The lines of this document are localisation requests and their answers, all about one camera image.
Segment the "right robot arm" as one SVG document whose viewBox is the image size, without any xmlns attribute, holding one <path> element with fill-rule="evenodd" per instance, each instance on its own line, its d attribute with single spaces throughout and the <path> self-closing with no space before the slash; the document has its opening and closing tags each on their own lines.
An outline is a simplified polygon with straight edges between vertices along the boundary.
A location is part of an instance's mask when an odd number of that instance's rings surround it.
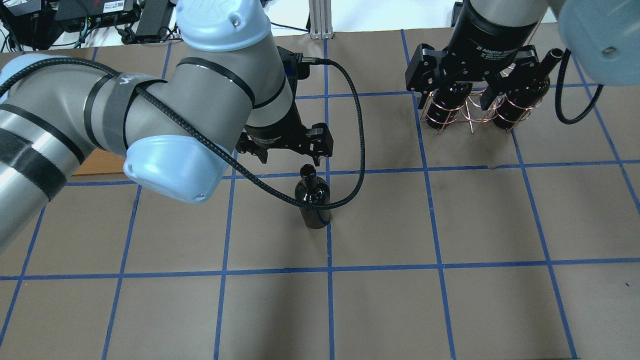
<svg viewBox="0 0 640 360">
<path fill-rule="evenodd" d="M 551 10 L 558 36 L 599 85 L 639 84 L 637 0 L 464 0 L 446 48 L 420 44 L 405 73 L 406 89 L 430 93 L 455 83 L 487 84 L 484 109 L 522 84 L 502 71 Z"/>
</svg>

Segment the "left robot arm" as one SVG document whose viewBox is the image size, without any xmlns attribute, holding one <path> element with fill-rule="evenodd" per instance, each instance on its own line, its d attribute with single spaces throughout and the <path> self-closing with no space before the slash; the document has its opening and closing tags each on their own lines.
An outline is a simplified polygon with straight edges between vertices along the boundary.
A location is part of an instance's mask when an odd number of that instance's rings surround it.
<svg viewBox="0 0 640 360">
<path fill-rule="evenodd" d="M 51 202 L 94 150 L 182 202 L 207 201 L 233 151 L 331 157 L 326 125 L 295 103 L 313 58 L 278 47 L 256 0 L 179 0 L 187 50 L 160 79 L 83 58 L 25 54 L 1 71 L 1 248 Z"/>
</svg>

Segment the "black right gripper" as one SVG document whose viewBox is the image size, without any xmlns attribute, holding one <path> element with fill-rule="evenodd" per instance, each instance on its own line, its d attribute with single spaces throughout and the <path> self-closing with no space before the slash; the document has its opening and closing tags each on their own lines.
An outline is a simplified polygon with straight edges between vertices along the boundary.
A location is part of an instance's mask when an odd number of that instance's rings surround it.
<svg viewBox="0 0 640 360">
<path fill-rule="evenodd" d="M 419 44 L 406 70 L 406 89 L 430 93 L 455 83 L 486 82 L 483 110 L 507 90 L 501 73 L 541 20 L 539 2 L 465 2 L 446 49 Z"/>
</svg>

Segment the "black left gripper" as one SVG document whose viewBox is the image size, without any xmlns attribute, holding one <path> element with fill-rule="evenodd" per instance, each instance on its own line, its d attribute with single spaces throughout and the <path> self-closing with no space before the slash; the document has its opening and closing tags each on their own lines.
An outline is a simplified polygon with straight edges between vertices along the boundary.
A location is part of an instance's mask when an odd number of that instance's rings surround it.
<svg viewBox="0 0 640 360">
<path fill-rule="evenodd" d="M 235 150 L 258 157 L 262 164 L 268 161 L 268 150 L 291 150 L 311 157 L 318 165 L 321 157 L 333 155 L 334 140 L 329 126 L 316 123 L 308 128 L 298 111 L 298 82 L 310 76 L 310 64 L 304 62 L 301 52 L 279 47 L 278 54 L 284 70 L 281 85 L 253 109 Z"/>
</svg>

